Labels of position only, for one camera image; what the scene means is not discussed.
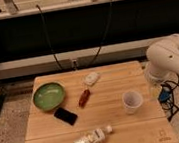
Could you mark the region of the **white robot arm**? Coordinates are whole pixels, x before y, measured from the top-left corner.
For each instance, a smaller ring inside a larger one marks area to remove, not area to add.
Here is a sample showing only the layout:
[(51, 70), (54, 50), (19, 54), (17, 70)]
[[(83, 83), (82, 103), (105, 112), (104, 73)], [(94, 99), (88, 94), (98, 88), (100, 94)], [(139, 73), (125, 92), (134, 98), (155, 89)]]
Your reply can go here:
[(179, 34), (171, 34), (147, 48), (145, 78), (153, 84), (163, 82), (170, 72), (179, 75)]

